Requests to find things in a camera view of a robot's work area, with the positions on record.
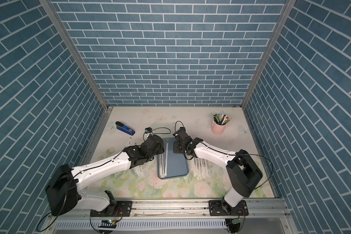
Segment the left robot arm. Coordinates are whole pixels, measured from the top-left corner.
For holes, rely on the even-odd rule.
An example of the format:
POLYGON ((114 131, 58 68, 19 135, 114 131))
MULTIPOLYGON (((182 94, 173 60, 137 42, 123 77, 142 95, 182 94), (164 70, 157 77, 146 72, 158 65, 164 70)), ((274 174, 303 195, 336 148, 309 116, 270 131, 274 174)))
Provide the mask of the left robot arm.
POLYGON ((68 164, 60 166, 45 187, 51 215, 60 216, 73 209, 93 210, 96 216, 115 215, 117 202, 110 191, 93 195, 84 189, 111 174, 144 165, 162 153, 163 139, 150 135, 141 145, 128 146, 104 160, 73 168, 68 164))

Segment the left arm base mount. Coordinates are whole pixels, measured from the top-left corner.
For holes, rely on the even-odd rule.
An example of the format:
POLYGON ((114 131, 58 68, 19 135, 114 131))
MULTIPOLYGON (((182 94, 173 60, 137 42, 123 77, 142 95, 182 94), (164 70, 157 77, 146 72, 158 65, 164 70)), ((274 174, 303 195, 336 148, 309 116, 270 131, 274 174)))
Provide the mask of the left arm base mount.
POLYGON ((108 205, 103 211, 90 211, 91 217, 129 217, 131 213, 132 201, 117 201, 116 204, 108 205))

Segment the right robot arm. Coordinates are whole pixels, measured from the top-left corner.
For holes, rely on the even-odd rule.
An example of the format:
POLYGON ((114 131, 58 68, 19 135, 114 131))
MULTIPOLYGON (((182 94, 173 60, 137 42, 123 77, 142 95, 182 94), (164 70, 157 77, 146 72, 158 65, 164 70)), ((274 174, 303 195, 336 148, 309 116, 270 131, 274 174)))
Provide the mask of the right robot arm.
POLYGON ((183 154, 210 161, 227 171, 232 188, 224 196, 223 204, 230 208, 248 198, 263 178, 262 171, 245 150, 232 152, 217 148, 201 138, 191 138, 184 127, 173 136, 183 154))

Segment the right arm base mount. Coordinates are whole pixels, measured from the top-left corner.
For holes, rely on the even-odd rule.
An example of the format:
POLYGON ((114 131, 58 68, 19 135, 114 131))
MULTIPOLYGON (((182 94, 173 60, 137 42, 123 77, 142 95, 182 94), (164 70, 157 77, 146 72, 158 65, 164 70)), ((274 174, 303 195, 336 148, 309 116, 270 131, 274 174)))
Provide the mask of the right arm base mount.
POLYGON ((222 200, 210 200, 210 216, 248 216, 249 211, 245 200, 241 200, 235 207, 231 207, 227 202, 222 200))

